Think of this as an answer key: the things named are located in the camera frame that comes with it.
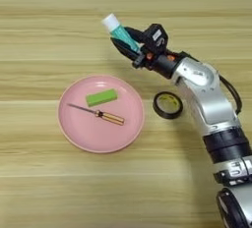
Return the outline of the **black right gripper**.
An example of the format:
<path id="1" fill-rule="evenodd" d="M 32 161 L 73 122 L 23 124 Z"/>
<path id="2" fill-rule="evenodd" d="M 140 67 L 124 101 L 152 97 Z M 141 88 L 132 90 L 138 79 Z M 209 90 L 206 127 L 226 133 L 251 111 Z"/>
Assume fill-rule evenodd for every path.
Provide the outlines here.
<path id="1" fill-rule="evenodd" d="M 125 29 L 136 42 L 144 43 L 146 41 L 146 36 L 142 31 L 130 27 L 125 27 Z M 134 61 L 132 65 L 135 69 L 146 68 L 149 71 L 157 72 L 166 79 L 172 77 L 178 64 L 184 58 L 182 52 L 175 53 L 168 50 L 160 55 L 149 52 L 139 56 L 139 54 L 132 50 L 130 45 L 124 41 L 114 37 L 111 37 L 110 40 L 122 55 Z"/>

